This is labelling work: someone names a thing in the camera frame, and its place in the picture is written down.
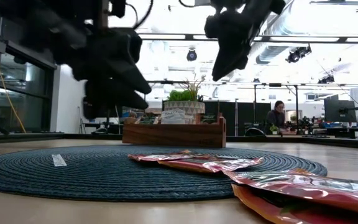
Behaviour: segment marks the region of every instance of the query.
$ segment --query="white pot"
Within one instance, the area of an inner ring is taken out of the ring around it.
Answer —
[[[164,102],[164,111],[181,109],[186,115],[191,116],[188,124],[196,123],[196,114],[205,113],[205,103],[198,101],[167,101]]]

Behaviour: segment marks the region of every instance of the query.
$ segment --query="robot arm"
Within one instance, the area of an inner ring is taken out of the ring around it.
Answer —
[[[153,2],[150,0],[147,15]],[[242,12],[237,12],[244,4]],[[22,45],[39,52],[50,49],[57,64],[73,69],[76,80],[87,80],[84,115],[92,119],[101,108],[148,107],[135,92],[151,92],[135,65],[142,39],[133,28],[107,27],[108,16],[124,16],[125,5],[126,0],[0,0],[0,14],[25,25]],[[212,74],[217,81],[234,69],[245,68],[250,43],[260,26],[271,11],[281,13],[285,2],[211,0],[211,5],[216,14],[207,18],[205,33],[219,42]],[[94,25],[85,24],[86,19],[92,19]]]

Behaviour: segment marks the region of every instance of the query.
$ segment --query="white label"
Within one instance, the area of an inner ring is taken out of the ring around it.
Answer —
[[[52,155],[52,159],[55,166],[67,166],[65,160],[60,154]]]

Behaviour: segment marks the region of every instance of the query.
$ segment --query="table surface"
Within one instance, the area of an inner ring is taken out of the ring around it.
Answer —
[[[0,154],[49,147],[121,144],[72,140],[0,144]],[[280,152],[326,166],[329,176],[358,180],[358,149],[289,143],[228,143],[228,147]],[[181,203],[77,202],[0,193],[0,224],[227,224],[268,223],[234,198]]]

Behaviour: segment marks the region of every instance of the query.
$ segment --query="computer monitor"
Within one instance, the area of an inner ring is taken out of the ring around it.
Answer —
[[[324,100],[325,120],[331,122],[357,122],[353,101]]]

